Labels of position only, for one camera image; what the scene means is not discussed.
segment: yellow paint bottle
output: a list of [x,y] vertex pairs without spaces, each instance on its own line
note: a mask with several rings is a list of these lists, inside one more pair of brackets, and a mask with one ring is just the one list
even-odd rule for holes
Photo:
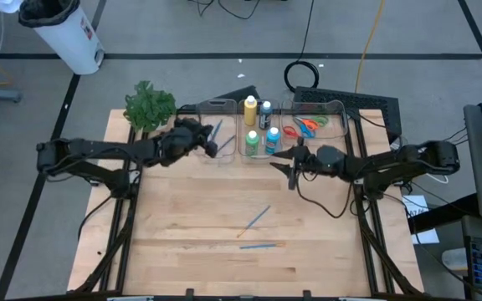
[[256,124],[256,109],[258,108],[258,101],[250,95],[244,100],[244,123],[252,126]]

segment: leafy plant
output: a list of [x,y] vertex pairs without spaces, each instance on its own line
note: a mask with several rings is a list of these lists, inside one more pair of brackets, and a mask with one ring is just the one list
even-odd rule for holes
[[135,85],[135,95],[126,95],[124,117],[135,130],[154,131],[165,125],[176,113],[176,100],[165,91],[155,91],[150,81],[142,80]]

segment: transparent container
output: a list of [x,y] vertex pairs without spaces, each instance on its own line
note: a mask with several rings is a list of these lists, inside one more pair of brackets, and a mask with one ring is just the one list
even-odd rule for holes
[[[267,163],[269,162],[269,158],[271,157],[270,154],[267,154],[265,152],[265,143],[267,140],[267,130],[262,130],[259,128],[259,109],[261,105],[265,101],[269,101],[271,103],[271,127],[276,127],[280,129],[280,115],[279,115],[279,106],[277,105],[276,101],[270,100],[270,99],[257,99],[258,101],[258,108],[256,111],[256,123],[254,125],[246,125],[244,123],[244,101],[239,102],[238,104],[238,152],[241,155],[241,160],[243,163]],[[251,156],[250,154],[247,153],[247,134],[251,131],[254,130],[256,133],[258,133],[259,137],[259,143],[258,143],[258,149],[256,151],[256,154]],[[279,143],[275,147],[274,151],[278,152],[282,150],[282,144]]]
[[232,99],[210,99],[197,105],[197,113],[203,125],[213,125],[212,135],[220,123],[214,139],[218,147],[217,156],[211,158],[205,154],[204,149],[198,147],[195,153],[200,160],[211,164],[233,162],[238,140],[238,103]]
[[[307,146],[324,145],[329,140],[344,137],[349,130],[345,106],[339,100],[327,103],[285,100],[280,106],[280,139],[284,148],[297,144],[297,135],[301,135],[299,119],[311,125],[311,121],[315,121],[315,129],[308,137],[305,136]],[[291,133],[291,130],[295,130],[293,135],[288,135],[286,131]]]

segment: wooden tabletop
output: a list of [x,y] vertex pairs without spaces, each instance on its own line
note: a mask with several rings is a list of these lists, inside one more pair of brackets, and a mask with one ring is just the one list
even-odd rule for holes
[[[361,114],[383,124],[379,110]],[[365,120],[362,128],[370,155],[389,150],[384,129]],[[129,130],[122,110],[112,110],[105,140],[126,142]],[[345,150],[343,139],[326,144]],[[122,163],[100,164],[117,168]],[[345,205],[348,184],[337,178],[303,179],[300,187],[331,212]],[[387,193],[401,198],[395,187]],[[87,212],[108,195],[104,186],[92,188]],[[114,204],[84,226],[69,289],[81,285],[105,254]],[[423,290],[403,205],[390,198],[378,204],[389,256],[412,285]],[[268,205],[270,209],[237,238]],[[282,245],[239,248],[274,242]],[[191,154],[168,168],[143,172],[123,293],[183,295],[186,288],[194,288],[196,295],[301,296],[309,289],[314,296],[369,296],[363,254],[358,221],[348,209],[343,217],[331,218],[289,191],[284,175],[269,164],[247,164],[239,154],[229,164],[210,164]],[[379,290],[384,291],[380,262],[373,254]],[[118,263],[119,256],[111,269],[110,288]]]

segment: paint bottle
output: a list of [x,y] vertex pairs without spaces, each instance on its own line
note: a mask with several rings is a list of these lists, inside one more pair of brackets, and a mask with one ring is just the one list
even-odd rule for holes
[[244,152],[246,156],[256,156],[258,155],[258,144],[259,137],[255,130],[251,130],[246,137],[247,145],[245,146]]
[[267,142],[265,143],[265,153],[273,155],[280,140],[280,131],[272,127],[267,131]]
[[273,109],[271,109],[271,103],[269,101],[264,101],[264,103],[259,107],[259,128],[262,130],[267,130],[271,126],[271,114]]
[[244,100],[244,123],[252,126],[256,124],[256,109],[258,108],[258,101],[250,95]]

